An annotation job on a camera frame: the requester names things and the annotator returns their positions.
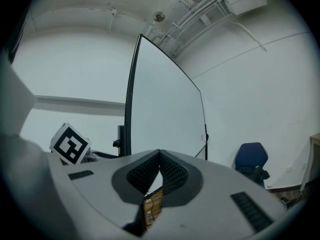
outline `baseboard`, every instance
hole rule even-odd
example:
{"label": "baseboard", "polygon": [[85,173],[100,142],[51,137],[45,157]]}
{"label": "baseboard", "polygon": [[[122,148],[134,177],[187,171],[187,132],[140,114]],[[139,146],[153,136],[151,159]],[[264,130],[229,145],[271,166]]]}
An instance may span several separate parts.
{"label": "baseboard", "polygon": [[[305,187],[315,185],[318,182],[319,178],[315,178],[311,181],[308,181],[305,184]],[[289,192],[289,191],[295,191],[299,190],[301,187],[301,184],[299,185],[294,185],[294,186],[287,186],[287,187],[279,187],[279,188],[269,188],[267,189],[270,193],[281,193],[281,192]]]}

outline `round ceiling fixture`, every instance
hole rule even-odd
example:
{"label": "round ceiling fixture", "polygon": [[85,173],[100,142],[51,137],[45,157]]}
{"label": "round ceiling fixture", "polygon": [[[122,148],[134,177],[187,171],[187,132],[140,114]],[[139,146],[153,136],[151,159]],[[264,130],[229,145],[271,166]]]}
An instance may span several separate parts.
{"label": "round ceiling fixture", "polygon": [[153,15],[153,20],[155,22],[162,22],[165,19],[165,15],[162,11],[157,11],[154,15]]}

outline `black knob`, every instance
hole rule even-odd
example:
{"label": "black knob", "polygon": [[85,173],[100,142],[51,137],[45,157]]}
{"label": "black knob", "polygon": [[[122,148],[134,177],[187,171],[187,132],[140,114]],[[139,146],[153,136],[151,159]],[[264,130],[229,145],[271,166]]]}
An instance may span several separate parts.
{"label": "black knob", "polygon": [[120,148],[120,140],[119,139],[115,140],[112,146],[115,148]]}

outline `black vent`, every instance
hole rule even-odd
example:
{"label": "black vent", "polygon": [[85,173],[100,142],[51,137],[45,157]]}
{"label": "black vent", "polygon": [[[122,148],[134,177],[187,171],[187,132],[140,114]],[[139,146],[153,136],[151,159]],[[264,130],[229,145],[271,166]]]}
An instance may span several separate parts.
{"label": "black vent", "polygon": [[159,156],[154,155],[146,162],[131,170],[127,180],[144,195],[148,192],[159,172]]}
{"label": "black vent", "polygon": [[256,232],[272,224],[273,221],[245,192],[232,194],[231,198]]}
{"label": "black vent", "polygon": [[163,177],[163,195],[181,188],[188,179],[188,171],[165,154],[160,157],[160,172]]}
{"label": "black vent", "polygon": [[79,172],[76,172],[76,173],[71,173],[71,174],[69,174],[69,177],[70,177],[70,180],[73,181],[73,180],[76,180],[76,179],[87,177],[87,176],[92,175],[92,174],[94,174],[92,171],[84,170],[84,171],[79,171]]}

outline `chair backrest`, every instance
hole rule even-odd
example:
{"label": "chair backrest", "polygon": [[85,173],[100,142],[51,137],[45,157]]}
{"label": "chair backrest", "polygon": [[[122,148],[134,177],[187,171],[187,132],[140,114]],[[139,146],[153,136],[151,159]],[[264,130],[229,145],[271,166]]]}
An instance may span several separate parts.
{"label": "chair backrest", "polygon": [[235,167],[263,167],[268,160],[268,154],[260,142],[244,143],[235,156]]}

